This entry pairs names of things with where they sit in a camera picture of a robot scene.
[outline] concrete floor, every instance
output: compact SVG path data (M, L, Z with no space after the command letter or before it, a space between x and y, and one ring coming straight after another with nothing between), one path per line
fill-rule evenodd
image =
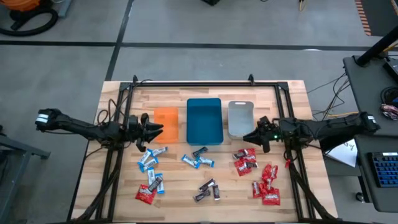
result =
M74 0L68 17L33 37L0 40L115 42L128 0ZM0 6L0 26L9 22ZM40 16L27 26L40 24ZM299 13L296 0L222 0L210 7L199 0L135 0L123 42L264 45L370 46L378 37L364 34L354 0L310 1ZM51 151L47 161L33 158L13 206L11 220L28 223L66 219L87 141L35 131L41 108L59 108L92 121L113 47L0 45L0 124L9 137ZM122 47L112 80L305 80L312 90L339 77L343 57L352 51L243 50ZM313 110L333 96L328 85L309 94ZM355 111L351 90L333 113ZM396 214L356 202L355 178L331 177L340 218L395 223Z

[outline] red snack packet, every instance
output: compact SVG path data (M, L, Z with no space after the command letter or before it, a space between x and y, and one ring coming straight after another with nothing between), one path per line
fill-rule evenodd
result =
M141 184L138 193L136 195L136 199L142 200L143 202L152 205L155 195L156 195L156 189L153 192L150 192L148 190L148 186Z
M262 196L263 205L280 205L279 189L271 187L267 194Z
M267 184L266 183L260 183L259 187L260 187L261 196L267 194Z
M277 173L278 166L272 167L270 164L267 164L262 171L262 180L270 185L277 178Z
M256 160L256 150L255 149L246 149L246 151L248 152L248 154L244 157L242 157L242 159L244 159L245 161L248 162L257 162Z
M260 184L257 181L253 182L253 198L261 197Z
M234 164L240 177L251 172L251 168L246 167L244 160L235 161Z

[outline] wooden tabletop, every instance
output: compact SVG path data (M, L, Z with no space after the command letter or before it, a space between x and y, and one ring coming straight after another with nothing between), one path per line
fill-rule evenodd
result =
M304 82L288 81L290 95L296 118L312 119L310 104ZM97 113L108 107L108 100L116 101L120 82L105 82ZM192 154L199 146L190 146L186 142L187 100L189 98L220 98L223 107L224 141L218 146L208 146L206 157L215 161L215 167L201 166L194 169L181 161L184 154ZM135 199L141 184L147 185L147 174L139 170L137 161L142 153L135 145L125 149L118 196L114 213L114 222L292 222L297 221L292 184L289 170L285 169L283 158L284 145L271 142L270 153L264 154L260 146L231 140L228 137L228 103L233 100L254 103L255 121L262 116L278 118L278 109L273 87L137 87L130 114L140 116L148 113L154 118L154 109L158 107L178 107L179 142L175 144L151 143L146 146L156 149L168 146L166 154L159 155L159 164L155 173L164 175L164 195L156 195L152 205ZM91 142L88 152L99 148L97 142ZM242 148L256 148L258 169L242 177L238 176L233 164L232 153ZM321 204L334 216L337 216L328 176L319 149L307 148L303 151L310 188ZM94 199L101 185L106 150L103 149L87 158L81 175L72 218L83 213ZM252 198L252 182L261 180L261 173L267 164L278 165L277 179L272 186L280 190L281 205L267 206L261 199ZM198 188L210 178L214 178L220 188L221 200L214 201L213 196L195 203L192 199ZM305 214L306 205L301 191L300 197ZM104 206L104 216L108 211L108 201Z

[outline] orange tray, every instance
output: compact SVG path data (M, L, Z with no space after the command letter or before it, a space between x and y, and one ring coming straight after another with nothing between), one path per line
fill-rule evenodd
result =
M164 126L163 133L155 138L155 142L178 142L178 108L156 108L155 123Z

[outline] keyboard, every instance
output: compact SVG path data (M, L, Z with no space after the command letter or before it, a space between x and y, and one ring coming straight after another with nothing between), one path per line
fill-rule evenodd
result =
M398 187L398 152L369 153L378 187Z

